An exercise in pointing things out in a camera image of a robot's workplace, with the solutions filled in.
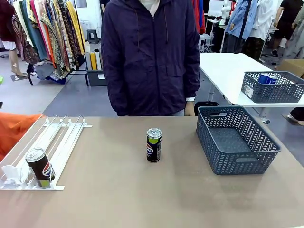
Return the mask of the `person's left hand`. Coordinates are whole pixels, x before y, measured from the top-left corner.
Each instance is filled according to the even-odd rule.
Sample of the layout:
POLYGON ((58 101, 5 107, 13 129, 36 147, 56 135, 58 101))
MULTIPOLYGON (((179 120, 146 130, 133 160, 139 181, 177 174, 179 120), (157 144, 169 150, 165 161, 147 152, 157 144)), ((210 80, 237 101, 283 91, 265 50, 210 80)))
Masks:
POLYGON ((195 116, 194 102, 192 102, 192 101, 186 102, 184 115, 185 116, 195 116))

